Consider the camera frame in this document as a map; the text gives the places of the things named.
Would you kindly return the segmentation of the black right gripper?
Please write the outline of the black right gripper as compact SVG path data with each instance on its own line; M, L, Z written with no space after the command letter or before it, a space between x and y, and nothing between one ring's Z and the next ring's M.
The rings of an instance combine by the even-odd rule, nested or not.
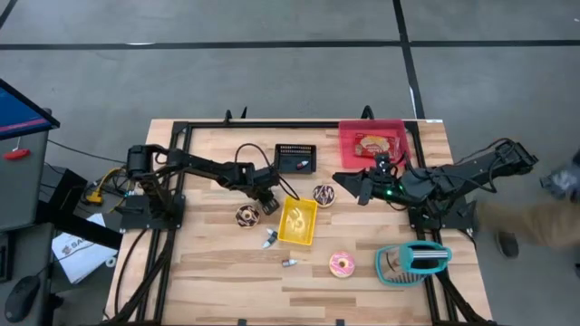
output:
M366 206L373 198L382 200L408 200L400 180L393 174L382 171L336 172L333 181L358 196L358 204Z

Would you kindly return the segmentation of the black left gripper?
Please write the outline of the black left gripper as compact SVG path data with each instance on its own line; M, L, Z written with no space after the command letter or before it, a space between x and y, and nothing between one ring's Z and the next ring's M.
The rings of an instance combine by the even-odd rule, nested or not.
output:
M255 169L250 178L247 195L263 204L263 212L271 216L279 207L271 188L280 184L278 172L272 167Z

